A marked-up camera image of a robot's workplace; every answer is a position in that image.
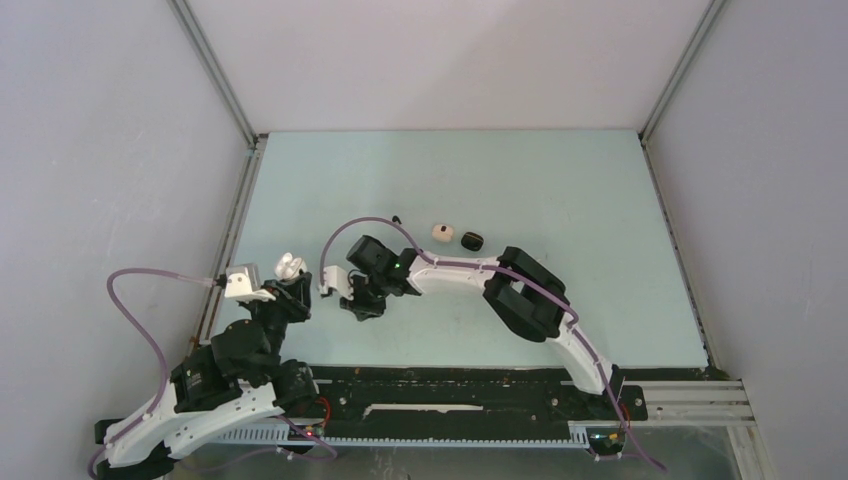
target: white wall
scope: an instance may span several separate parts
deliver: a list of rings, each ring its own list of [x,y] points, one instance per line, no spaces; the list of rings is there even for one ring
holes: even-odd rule
[[[846,21],[846,2],[730,2],[652,142],[705,321],[786,480],[845,478]]]
[[[0,85],[0,476],[83,478],[156,387],[106,277],[207,275],[246,146],[162,0],[0,3]],[[203,292],[119,282],[178,361]]]
[[[271,132],[638,129],[709,1],[191,3]]]

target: black mount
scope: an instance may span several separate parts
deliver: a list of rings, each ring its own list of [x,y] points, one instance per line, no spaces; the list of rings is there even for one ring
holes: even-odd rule
[[[417,256],[411,248],[396,255],[376,238],[363,235],[347,254],[347,260],[360,272],[350,278],[353,299],[342,298],[339,306],[362,322],[382,316],[389,295],[420,295],[406,281]]]
[[[614,409],[586,403],[563,368],[313,367],[321,394],[332,406],[325,434],[342,438],[401,440],[561,440],[570,421],[618,419]],[[633,421],[647,420],[638,385],[621,390]],[[478,411],[366,410],[375,403],[477,405]],[[311,406],[306,417],[320,417]]]
[[[565,298],[565,284],[562,280],[524,250],[506,247],[498,261],[502,268],[523,275],[559,297],[566,305],[571,305]],[[548,338],[558,337],[563,310],[527,285],[519,292],[513,288],[514,283],[515,279],[509,275],[497,272],[486,282],[483,298],[489,302],[507,328],[519,337],[531,342],[544,342]]]

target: light blue table surface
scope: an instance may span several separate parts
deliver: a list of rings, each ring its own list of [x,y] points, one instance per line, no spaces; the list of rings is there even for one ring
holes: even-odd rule
[[[354,217],[398,215],[425,249],[493,256],[508,245],[537,258],[596,348],[627,367],[707,364],[642,150],[632,131],[274,133],[265,151],[236,263],[263,278],[287,251],[315,273],[330,234]],[[430,236],[452,225],[450,244]],[[485,238],[478,253],[459,236]],[[328,265],[363,234],[396,253],[403,237],[379,224],[339,236]],[[247,318],[224,302],[215,330]],[[386,314],[357,322],[338,296],[313,291],[312,318],[289,326],[284,358],[315,365],[561,365],[544,344],[513,335],[482,297],[390,297]]]

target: white connector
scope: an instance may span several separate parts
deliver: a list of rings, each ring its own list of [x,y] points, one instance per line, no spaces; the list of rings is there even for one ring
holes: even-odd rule
[[[291,280],[306,271],[306,262],[289,252],[283,254],[277,266],[274,267],[274,275],[280,280]]]
[[[236,265],[226,270],[227,286],[224,288],[224,298],[237,302],[252,300],[274,300],[277,297],[262,288],[259,284],[259,267],[255,263]]]

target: gray wall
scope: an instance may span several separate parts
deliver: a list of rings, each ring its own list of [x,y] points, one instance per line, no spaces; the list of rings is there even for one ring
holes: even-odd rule
[[[846,22],[846,2],[730,2],[651,145],[719,357],[782,479],[845,478]]]
[[[0,86],[0,477],[83,478],[157,378],[106,277],[209,274],[246,147],[162,0],[2,2]],[[201,290],[118,287],[172,364]]]

